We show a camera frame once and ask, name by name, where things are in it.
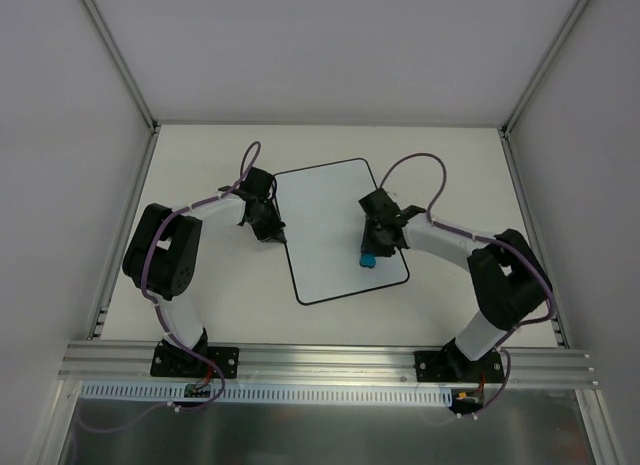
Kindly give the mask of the blue whiteboard eraser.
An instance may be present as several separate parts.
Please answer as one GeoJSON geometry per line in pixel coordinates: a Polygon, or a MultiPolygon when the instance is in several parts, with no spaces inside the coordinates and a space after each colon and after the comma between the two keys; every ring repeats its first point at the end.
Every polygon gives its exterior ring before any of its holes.
{"type": "Polygon", "coordinates": [[[359,259],[359,265],[363,268],[374,269],[377,264],[377,257],[374,254],[362,253],[359,259]]]}

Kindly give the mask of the small black-framed whiteboard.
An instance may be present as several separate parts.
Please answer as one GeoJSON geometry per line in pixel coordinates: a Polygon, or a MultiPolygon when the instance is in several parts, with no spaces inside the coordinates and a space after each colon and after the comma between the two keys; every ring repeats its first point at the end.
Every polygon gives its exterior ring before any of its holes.
{"type": "Polygon", "coordinates": [[[360,265],[365,213],[359,200],[376,189],[364,158],[276,175],[275,203],[285,223],[286,253],[297,301],[310,306],[406,283],[400,252],[360,265]]]}

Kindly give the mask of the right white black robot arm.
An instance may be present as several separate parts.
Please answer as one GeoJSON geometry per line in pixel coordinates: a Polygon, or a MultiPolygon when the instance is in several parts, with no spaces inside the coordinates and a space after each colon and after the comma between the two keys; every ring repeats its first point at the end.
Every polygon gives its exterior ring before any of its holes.
{"type": "Polygon", "coordinates": [[[378,188],[359,200],[365,214],[360,265],[417,250],[452,263],[471,277],[478,311],[433,357],[415,354],[416,377],[426,382],[472,382],[493,372],[497,348],[543,302],[551,282],[524,236],[513,229],[485,236],[436,219],[416,205],[400,208],[378,188]]]}

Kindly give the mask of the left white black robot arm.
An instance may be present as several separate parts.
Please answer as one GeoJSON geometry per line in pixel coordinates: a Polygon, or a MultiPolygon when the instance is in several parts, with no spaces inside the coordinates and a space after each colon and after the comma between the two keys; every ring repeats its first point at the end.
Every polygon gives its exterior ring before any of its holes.
{"type": "Polygon", "coordinates": [[[161,344],[187,376],[208,364],[208,337],[195,307],[186,298],[203,236],[248,225],[260,242],[286,242],[285,223],[275,204],[277,181],[258,168],[241,174],[210,198],[173,210],[148,205],[125,252],[122,270],[153,307],[163,330],[161,344]]]}

